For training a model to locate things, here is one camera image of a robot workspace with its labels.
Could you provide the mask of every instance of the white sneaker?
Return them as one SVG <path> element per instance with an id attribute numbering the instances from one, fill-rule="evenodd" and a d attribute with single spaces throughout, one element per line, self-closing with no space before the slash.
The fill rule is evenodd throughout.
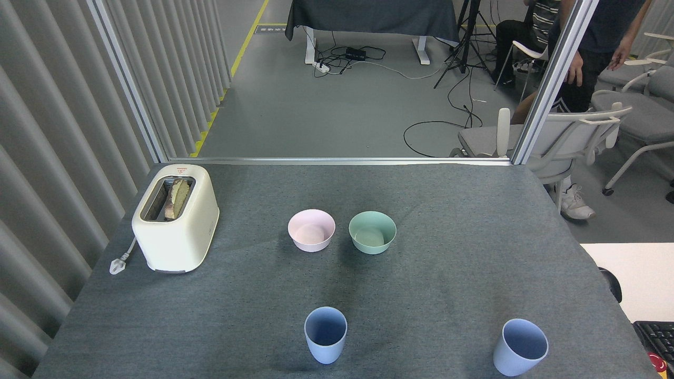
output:
<path id="1" fill-rule="evenodd" d="M 596 212 L 585 204 L 580 196 L 580 189 L 578 184 L 572 184 L 561 192 L 561 212 L 569 218 L 587 220 L 596 216 Z"/>

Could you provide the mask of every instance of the black shorts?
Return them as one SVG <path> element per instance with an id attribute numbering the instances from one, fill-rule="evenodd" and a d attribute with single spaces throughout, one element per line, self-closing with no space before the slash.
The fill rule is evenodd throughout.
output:
<path id="1" fill-rule="evenodd" d="M 595 53 L 584 49 L 578 49 L 580 57 L 583 58 L 583 84 L 579 87 L 574 81 L 568 84 L 562 83 L 555 103 L 553 106 L 559 107 L 563 112 L 587 112 L 596 86 L 596 79 L 602 71 L 609 66 L 613 53 Z"/>

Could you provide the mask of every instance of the green bowl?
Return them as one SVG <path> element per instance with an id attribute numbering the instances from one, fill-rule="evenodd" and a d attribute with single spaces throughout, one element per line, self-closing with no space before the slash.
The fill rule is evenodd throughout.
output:
<path id="1" fill-rule="evenodd" d="M 351 219 L 348 233 L 358 250 L 379 254 L 386 251 L 396 237 L 396 223 L 384 213 L 368 210 Z"/>

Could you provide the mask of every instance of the white toaster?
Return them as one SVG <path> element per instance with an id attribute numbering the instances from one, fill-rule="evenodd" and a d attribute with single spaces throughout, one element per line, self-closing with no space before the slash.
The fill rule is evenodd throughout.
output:
<path id="1" fill-rule="evenodd" d="M 164 217 L 166 198 L 176 179 L 189 184 L 175 220 Z M 169 165 L 157 173 L 131 220 L 131 228 L 148 266 L 158 272 L 182 273 L 206 257 L 220 216 L 208 172 L 195 165 Z"/>

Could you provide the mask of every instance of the desk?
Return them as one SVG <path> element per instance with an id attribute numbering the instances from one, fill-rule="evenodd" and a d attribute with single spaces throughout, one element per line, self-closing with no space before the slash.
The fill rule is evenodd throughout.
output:
<path id="1" fill-rule="evenodd" d="M 413 43 L 423 65 L 431 63 L 425 51 L 426 36 L 458 45 L 454 4 L 450 0 L 293 0 L 286 26 L 289 40 L 300 25 L 307 27 L 306 64 L 314 62 L 313 29 L 419 36 Z"/>
<path id="2" fill-rule="evenodd" d="M 630 321 L 674 320 L 674 243 L 583 243 L 597 266 L 620 282 Z"/>
<path id="3" fill-rule="evenodd" d="M 131 211 L 33 378 L 503 378 L 491 354 L 515 317 L 550 340 L 523 378 L 658 378 L 526 167 L 204 167 L 220 207 L 204 263 L 160 274 L 136 252 L 111 276 L 133 237 Z M 336 221 L 317 253 L 286 231 L 306 208 Z M 380 255 L 351 243 L 348 222 L 363 210 L 398 225 Z M 321 305 L 348 319 L 344 352 L 329 366 L 303 335 Z"/>

